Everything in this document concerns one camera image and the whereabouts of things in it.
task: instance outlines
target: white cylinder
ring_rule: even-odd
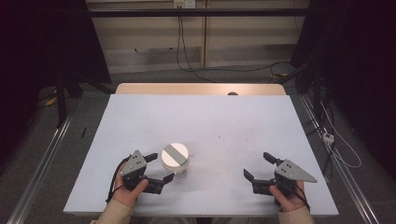
[[[172,143],[163,149],[161,154],[163,167],[177,174],[185,173],[190,163],[187,148],[180,143]]]

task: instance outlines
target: beige sleeve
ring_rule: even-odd
[[[92,221],[91,224],[128,224],[133,213],[132,207],[112,199],[99,219]]]
[[[305,206],[292,212],[279,212],[280,224],[313,224],[314,219]]]

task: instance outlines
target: human hand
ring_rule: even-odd
[[[296,194],[299,194],[302,198],[305,198],[304,196],[304,182],[301,180],[297,180],[297,187],[296,188]],[[279,201],[279,203],[282,205],[282,212],[292,212],[294,210],[297,210],[303,206],[305,206],[305,203],[299,199],[295,194],[291,194],[289,198],[286,198],[285,195],[276,187],[276,186],[271,186],[270,187],[271,193],[274,195],[274,197]]]
[[[143,192],[143,190],[145,190],[145,188],[148,186],[149,181],[147,179],[143,179],[136,186],[136,188],[134,188],[134,190],[132,190],[132,191],[128,190],[127,188],[125,188],[123,186],[124,182],[120,175],[120,171],[122,170],[122,168],[124,166],[125,166],[125,163],[118,170],[118,173],[116,176],[116,181],[114,184],[115,185],[114,189],[117,189],[117,190],[113,194],[113,199],[119,203],[123,203],[129,207],[132,207],[132,206],[134,206],[134,203],[136,202],[137,196],[139,196],[139,194],[141,192]]]

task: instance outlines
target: white board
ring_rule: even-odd
[[[139,196],[139,217],[267,217],[277,213],[274,198],[253,194],[243,169],[271,179],[275,166],[264,151],[290,159],[318,183],[305,183],[313,216],[337,215],[332,195],[308,144],[289,96],[132,95],[110,97],[64,211],[98,216],[120,161],[139,149],[161,153],[170,143],[191,155],[187,176],[163,193]],[[160,159],[146,175],[169,174]]]

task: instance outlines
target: power cord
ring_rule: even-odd
[[[122,166],[125,162],[127,162],[130,158],[131,158],[131,156],[129,156],[129,157],[123,159],[123,160],[120,162],[120,164],[117,166],[117,169],[116,169],[116,171],[114,172],[114,175],[113,175],[113,179],[111,180],[110,190],[108,191],[106,203],[109,203],[109,202],[110,202],[110,200],[111,200],[111,198],[113,197],[113,194],[114,194],[114,192],[116,192],[116,190],[118,190],[118,189],[120,189],[121,187],[124,186],[124,185],[121,185],[121,186],[119,186],[118,188],[116,188],[116,189],[113,190],[113,188],[114,188],[114,183],[115,183],[115,181],[116,181],[116,177],[117,177],[117,174],[118,174],[119,169],[120,169],[121,166]]]
[[[182,41],[183,41],[184,55],[185,55],[185,58],[186,58],[186,61],[187,61],[187,65],[189,66],[190,70],[186,70],[186,69],[182,68],[180,66],[180,62],[178,61],[178,51],[179,51],[179,48],[180,48],[180,37],[182,38]],[[208,81],[208,82],[218,83],[217,81],[214,81],[212,79],[198,76],[198,74],[196,74],[195,71],[191,68],[190,62],[189,62],[189,58],[187,57],[187,52],[186,52],[186,43],[184,41],[183,19],[181,17],[178,17],[177,65],[182,71],[193,72],[194,75],[196,77],[200,78],[200,79],[203,79],[203,80]]]
[[[178,59],[179,58],[179,49],[180,49],[180,38],[181,38],[181,41],[183,43],[184,55],[185,55],[186,62],[187,62],[187,65],[188,65],[189,69],[181,67],[179,59]],[[268,81],[268,83],[270,83],[272,78],[274,76],[276,76],[275,74],[273,74],[272,67],[274,65],[281,64],[281,63],[290,63],[290,62],[289,61],[276,62],[276,63],[272,63],[270,65],[266,65],[266,66],[259,67],[259,68],[253,68],[253,69],[226,69],[226,68],[199,68],[199,69],[192,69],[192,67],[190,65],[189,58],[187,56],[187,51],[186,51],[186,44],[185,44],[185,39],[184,39],[183,19],[181,17],[178,17],[177,66],[182,71],[193,72],[194,75],[196,77],[200,78],[200,79],[203,79],[203,80],[206,80],[206,81],[209,81],[209,82],[217,83],[217,81],[214,81],[214,80],[211,80],[209,78],[205,78],[205,77],[199,76],[198,74],[196,74],[196,72],[199,72],[199,71],[254,72],[254,71],[260,71],[260,70],[269,68],[270,72],[271,72],[271,75],[270,75],[270,80]]]
[[[356,156],[357,159],[359,160],[359,164],[358,164],[358,165],[351,165],[351,164],[347,163],[346,161],[344,161],[340,156],[338,156],[338,155],[334,152],[332,146],[330,146],[330,143],[328,143],[328,142],[326,143],[326,142],[325,142],[325,144],[327,144],[327,145],[329,146],[329,150],[333,153],[334,157],[337,158],[340,162],[342,162],[342,163],[345,164],[346,166],[349,166],[349,167],[351,167],[351,168],[359,168],[359,167],[361,167],[361,158],[359,157],[358,153],[357,153],[357,152],[353,149],[353,147],[341,136],[341,134],[340,134],[339,132],[337,132],[337,130],[336,130],[335,127],[333,126],[332,122],[330,121],[329,114],[327,113],[326,108],[324,107],[323,103],[320,102],[320,104],[321,104],[321,106],[322,106],[323,109],[324,109],[323,111],[324,111],[324,113],[326,114],[326,117],[328,118],[329,123],[330,123],[330,125],[332,126],[332,129],[333,129],[334,132],[346,143],[346,145],[352,150],[352,152],[355,154],[355,156]]]

